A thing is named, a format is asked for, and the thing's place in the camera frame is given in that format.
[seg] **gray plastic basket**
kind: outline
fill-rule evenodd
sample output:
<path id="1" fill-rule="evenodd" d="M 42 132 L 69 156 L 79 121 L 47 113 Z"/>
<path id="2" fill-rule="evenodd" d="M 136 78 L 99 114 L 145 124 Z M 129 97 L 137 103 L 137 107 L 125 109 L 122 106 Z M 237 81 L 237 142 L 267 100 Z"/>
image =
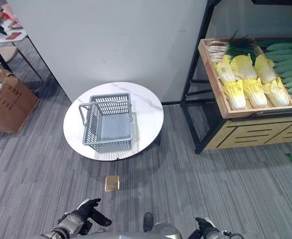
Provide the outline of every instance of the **gray plastic basket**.
<path id="1" fill-rule="evenodd" d="M 87 110 L 86 122 L 82 108 Z M 131 149 L 132 116 L 129 93 L 91 96 L 80 104 L 85 126 L 83 144 L 99 153 Z"/>

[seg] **produce display shelf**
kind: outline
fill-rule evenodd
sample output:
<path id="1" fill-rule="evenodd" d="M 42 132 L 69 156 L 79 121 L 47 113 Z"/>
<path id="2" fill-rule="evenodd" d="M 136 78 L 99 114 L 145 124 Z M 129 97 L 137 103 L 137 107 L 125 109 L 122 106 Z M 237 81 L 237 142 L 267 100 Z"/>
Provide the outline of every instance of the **produce display shelf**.
<path id="1" fill-rule="evenodd" d="M 195 153 L 201 153 L 204 149 L 220 149 L 291 142 L 292 99 L 290 96 L 290 105 L 285 107 L 273 107 L 271 102 L 268 101 L 268 105 L 265 108 L 254 109 L 250 106 L 249 102 L 247 102 L 247 108 L 244 110 L 234 111 L 231 109 L 229 102 L 224 95 L 222 84 L 216 75 L 213 63 L 206 50 L 207 42 L 212 39 L 204 39 L 214 7 L 219 2 L 220 0 L 207 1 L 180 104 L 195 144 Z M 258 48 L 258 51 L 260 54 L 263 54 L 261 48 Z M 208 80 L 193 79 L 200 56 L 208 75 Z M 201 84 L 211 84 L 211 91 L 214 94 L 214 98 L 204 97 L 209 90 L 207 90 L 206 87 L 204 90 L 200 90 Z M 193 85 L 198 87 L 199 90 L 197 92 L 189 92 L 190 87 Z M 188 99 L 188 97 L 194 95 L 201 96 L 201 99 Z M 199 139 L 194 124 L 195 119 L 192 118 L 188 109 L 189 106 L 196 105 L 202 107 L 209 125 L 208 132 L 203 135 L 201 139 Z"/>

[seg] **small white table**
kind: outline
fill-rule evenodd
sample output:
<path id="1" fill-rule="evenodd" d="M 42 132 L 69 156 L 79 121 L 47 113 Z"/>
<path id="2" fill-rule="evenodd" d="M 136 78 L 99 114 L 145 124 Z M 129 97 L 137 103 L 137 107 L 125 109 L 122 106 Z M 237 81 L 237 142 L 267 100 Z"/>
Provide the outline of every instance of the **small white table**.
<path id="1" fill-rule="evenodd" d="M 17 29 L 9 28 L 8 26 L 11 24 L 11 22 L 12 21 L 10 19 L 0 22 L 0 25 L 4 28 L 4 31 L 7 33 L 7 35 L 0 33 L 0 43 L 21 41 L 27 36 L 26 31 L 23 28 L 17 28 Z M 12 32 L 21 32 L 21 34 L 17 36 L 15 39 L 7 40 L 6 38 L 10 36 Z M 5 69 L 7 69 L 8 71 L 11 71 L 10 67 L 5 62 L 1 54 L 0 54 L 0 62 Z"/>
<path id="2" fill-rule="evenodd" d="M 92 95 L 130 93 L 133 117 L 132 149 L 124 152 L 98 153 L 83 145 L 84 126 L 79 105 L 89 103 Z M 164 112 L 157 96 L 147 88 L 128 82 L 107 83 L 94 87 L 79 96 L 69 107 L 64 118 L 64 135 L 77 153 L 98 161 L 114 161 L 131 157 L 149 146 L 160 133 Z"/>

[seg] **cardboard box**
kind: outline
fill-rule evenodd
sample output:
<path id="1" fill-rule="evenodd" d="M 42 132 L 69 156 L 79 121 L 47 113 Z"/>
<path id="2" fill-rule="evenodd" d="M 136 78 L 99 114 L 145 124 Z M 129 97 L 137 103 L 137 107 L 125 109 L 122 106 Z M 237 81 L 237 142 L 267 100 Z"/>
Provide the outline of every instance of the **cardboard box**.
<path id="1" fill-rule="evenodd" d="M 17 133 L 39 99 L 12 72 L 0 69 L 0 132 Z"/>

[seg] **chair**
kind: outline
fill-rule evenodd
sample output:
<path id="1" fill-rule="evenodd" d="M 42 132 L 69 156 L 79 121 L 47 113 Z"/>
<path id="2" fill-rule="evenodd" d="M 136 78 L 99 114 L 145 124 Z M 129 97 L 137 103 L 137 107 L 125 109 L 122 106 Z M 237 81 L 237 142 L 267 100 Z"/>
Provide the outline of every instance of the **chair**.
<path id="1" fill-rule="evenodd" d="M 11 61 L 14 59 L 14 57 L 20 53 L 20 55 L 23 57 L 23 59 L 26 61 L 26 63 L 32 68 L 32 70 L 35 72 L 35 74 L 41 79 L 42 83 L 44 83 L 44 80 L 40 76 L 40 74 L 36 71 L 36 69 L 31 65 L 31 63 L 28 61 L 28 59 L 22 54 L 22 52 L 18 49 L 18 47 L 14 46 L 5 46 L 0 47 L 0 54 L 3 57 L 3 59 L 6 62 Z"/>

